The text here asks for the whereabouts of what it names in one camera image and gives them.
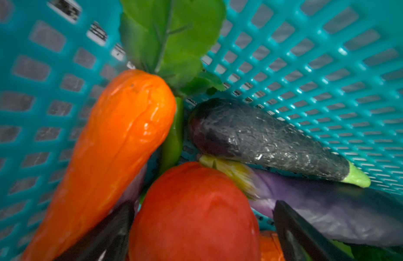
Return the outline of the teal plastic vegetable basket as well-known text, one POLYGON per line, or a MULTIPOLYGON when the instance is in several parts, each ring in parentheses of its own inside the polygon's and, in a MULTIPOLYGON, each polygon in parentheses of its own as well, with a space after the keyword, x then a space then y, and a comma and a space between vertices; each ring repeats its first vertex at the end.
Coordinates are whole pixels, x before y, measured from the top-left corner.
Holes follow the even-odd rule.
MULTIPOLYGON (((227 1, 203 57, 233 96, 403 196, 403 1, 227 1)), ((129 68, 119 1, 0 1, 0 261, 16 261, 91 106, 129 68)))

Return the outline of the orange carrot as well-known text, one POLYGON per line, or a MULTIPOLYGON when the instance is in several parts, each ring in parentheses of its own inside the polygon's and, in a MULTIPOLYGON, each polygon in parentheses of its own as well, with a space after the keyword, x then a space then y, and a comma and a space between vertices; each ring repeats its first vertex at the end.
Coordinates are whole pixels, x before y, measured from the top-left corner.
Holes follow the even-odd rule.
POLYGON ((261 261, 285 261, 278 234, 275 231, 260 231, 261 261))
POLYGON ((54 260, 108 215, 166 139, 177 97, 223 87, 201 62, 220 36, 223 1, 121 4, 120 41, 134 68, 94 104, 23 261, 54 260))

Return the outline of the red tomato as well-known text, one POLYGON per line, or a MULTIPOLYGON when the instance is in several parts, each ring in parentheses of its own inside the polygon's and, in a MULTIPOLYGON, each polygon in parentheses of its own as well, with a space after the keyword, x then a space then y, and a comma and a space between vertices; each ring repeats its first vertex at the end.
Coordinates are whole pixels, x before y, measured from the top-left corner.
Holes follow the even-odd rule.
POLYGON ((258 261, 259 224, 222 172, 176 166, 146 193, 129 234, 132 261, 258 261))

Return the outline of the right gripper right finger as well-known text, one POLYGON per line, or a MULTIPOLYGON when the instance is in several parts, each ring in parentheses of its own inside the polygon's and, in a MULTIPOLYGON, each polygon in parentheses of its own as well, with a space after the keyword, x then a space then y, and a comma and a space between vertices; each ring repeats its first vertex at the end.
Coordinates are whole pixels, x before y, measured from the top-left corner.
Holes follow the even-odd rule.
POLYGON ((304 253, 313 261, 352 260, 286 202, 276 202, 273 218, 285 260, 302 261, 304 253))

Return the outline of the purple eggplant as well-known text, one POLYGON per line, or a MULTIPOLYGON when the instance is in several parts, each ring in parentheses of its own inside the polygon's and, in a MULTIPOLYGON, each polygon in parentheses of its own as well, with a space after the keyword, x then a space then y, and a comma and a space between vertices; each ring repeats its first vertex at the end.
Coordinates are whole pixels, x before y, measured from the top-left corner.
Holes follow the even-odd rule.
POLYGON ((403 197, 332 181, 283 176, 202 155, 199 163, 225 173, 248 197, 252 209, 274 217, 286 202, 325 237, 378 247, 403 245, 403 197))

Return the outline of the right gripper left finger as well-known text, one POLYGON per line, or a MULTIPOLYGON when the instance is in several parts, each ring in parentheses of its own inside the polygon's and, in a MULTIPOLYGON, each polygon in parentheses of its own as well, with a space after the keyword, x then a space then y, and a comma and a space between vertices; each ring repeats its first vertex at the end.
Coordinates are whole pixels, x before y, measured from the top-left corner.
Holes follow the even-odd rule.
POLYGON ((126 201, 105 217, 56 261, 124 261, 129 231, 134 220, 134 203, 126 201))

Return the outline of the dark green cucumber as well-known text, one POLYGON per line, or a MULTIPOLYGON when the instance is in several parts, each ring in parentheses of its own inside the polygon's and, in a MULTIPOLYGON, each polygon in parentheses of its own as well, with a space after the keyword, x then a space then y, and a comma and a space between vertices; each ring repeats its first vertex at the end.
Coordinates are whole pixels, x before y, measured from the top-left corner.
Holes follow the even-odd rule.
POLYGON ((368 188, 371 179, 345 157, 286 121, 237 100, 209 99, 190 113, 188 136, 219 159, 272 167, 368 188))

